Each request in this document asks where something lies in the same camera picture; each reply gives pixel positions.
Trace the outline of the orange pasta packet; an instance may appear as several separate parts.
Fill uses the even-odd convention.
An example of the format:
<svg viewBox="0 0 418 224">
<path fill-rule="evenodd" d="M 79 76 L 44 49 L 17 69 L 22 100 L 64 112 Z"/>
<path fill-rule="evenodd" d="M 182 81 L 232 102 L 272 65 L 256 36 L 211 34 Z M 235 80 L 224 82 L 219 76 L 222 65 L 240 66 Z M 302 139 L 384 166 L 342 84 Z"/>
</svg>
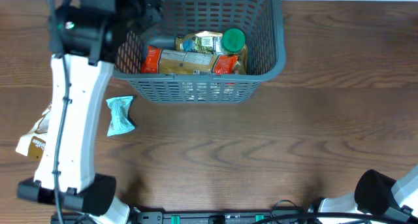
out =
<svg viewBox="0 0 418 224">
<path fill-rule="evenodd" d="M 232 74 L 237 61 L 237 56 L 179 52 L 148 46 L 140 71 L 181 75 Z"/>
</svg>

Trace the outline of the gold foil food bag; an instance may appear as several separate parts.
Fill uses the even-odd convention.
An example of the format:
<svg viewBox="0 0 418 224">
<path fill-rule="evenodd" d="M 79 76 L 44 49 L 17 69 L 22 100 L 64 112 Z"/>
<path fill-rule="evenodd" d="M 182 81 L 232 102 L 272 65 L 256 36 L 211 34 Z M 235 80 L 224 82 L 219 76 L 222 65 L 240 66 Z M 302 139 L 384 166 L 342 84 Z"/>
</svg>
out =
<svg viewBox="0 0 418 224">
<path fill-rule="evenodd" d="M 237 60 L 231 71 L 227 74 L 247 74 L 248 47 L 242 49 L 237 55 L 225 55 L 220 48 L 220 41 L 224 33 L 214 31 L 199 31 L 190 33 L 184 37 L 176 37 L 175 45 L 177 51 L 196 52 L 202 54 L 214 54 L 217 56 L 236 56 Z"/>
</svg>

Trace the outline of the green lid jar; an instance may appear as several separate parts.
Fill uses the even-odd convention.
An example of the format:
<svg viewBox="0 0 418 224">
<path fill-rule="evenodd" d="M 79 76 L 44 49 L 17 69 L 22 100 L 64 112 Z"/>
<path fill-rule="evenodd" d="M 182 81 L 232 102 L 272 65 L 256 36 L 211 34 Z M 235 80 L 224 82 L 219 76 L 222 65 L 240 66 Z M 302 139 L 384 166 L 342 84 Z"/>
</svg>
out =
<svg viewBox="0 0 418 224">
<path fill-rule="evenodd" d="M 226 30 L 220 41 L 221 51 L 225 55 L 237 55 L 242 51 L 245 45 L 245 34 L 237 28 Z"/>
</svg>

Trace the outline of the teal snack wrapper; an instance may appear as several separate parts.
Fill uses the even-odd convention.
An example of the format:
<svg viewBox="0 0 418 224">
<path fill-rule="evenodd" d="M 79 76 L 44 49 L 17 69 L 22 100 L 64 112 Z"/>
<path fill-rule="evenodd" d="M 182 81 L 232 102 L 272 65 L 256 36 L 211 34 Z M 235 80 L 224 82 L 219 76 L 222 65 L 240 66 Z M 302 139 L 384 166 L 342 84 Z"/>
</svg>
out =
<svg viewBox="0 0 418 224">
<path fill-rule="evenodd" d="M 131 95 L 106 100 L 111 114 L 107 136 L 122 135 L 135 129 L 129 120 L 129 108 L 133 99 Z"/>
</svg>

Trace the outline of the grey plastic basket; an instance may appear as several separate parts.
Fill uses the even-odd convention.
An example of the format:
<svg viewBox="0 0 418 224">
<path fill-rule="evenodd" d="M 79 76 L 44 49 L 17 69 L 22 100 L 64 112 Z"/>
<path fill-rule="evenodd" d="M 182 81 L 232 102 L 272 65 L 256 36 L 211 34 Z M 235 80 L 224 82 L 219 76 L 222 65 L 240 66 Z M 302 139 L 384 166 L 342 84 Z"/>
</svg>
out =
<svg viewBox="0 0 418 224">
<path fill-rule="evenodd" d="M 281 0 L 167 0 L 127 35 L 114 76 L 152 102 L 240 103 L 285 60 Z"/>
</svg>

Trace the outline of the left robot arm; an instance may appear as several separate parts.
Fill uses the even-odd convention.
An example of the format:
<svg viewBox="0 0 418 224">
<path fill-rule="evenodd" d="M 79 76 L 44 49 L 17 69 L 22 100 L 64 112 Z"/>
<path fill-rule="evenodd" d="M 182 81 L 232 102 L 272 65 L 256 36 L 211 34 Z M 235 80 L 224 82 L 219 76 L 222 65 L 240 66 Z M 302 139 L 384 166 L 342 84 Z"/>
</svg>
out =
<svg viewBox="0 0 418 224">
<path fill-rule="evenodd" d="M 116 55 L 130 31 L 161 19 L 166 0 L 47 0 L 53 93 L 48 137 L 19 199 L 56 207 L 58 223 L 133 223 L 136 211 L 115 196 L 116 179 L 94 168 L 95 138 Z"/>
</svg>

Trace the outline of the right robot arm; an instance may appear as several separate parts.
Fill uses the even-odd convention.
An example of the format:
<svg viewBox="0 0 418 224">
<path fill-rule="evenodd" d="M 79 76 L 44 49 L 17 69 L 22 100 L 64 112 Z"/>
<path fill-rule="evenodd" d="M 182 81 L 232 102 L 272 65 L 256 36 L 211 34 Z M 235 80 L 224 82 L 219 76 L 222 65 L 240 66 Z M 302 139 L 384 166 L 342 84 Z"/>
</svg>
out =
<svg viewBox="0 0 418 224">
<path fill-rule="evenodd" d="M 313 213 L 363 214 L 403 223 L 417 223 L 417 167 L 395 180 L 376 170 L 366 171 L 352 193 L 322 198 Z"/>
</svg>

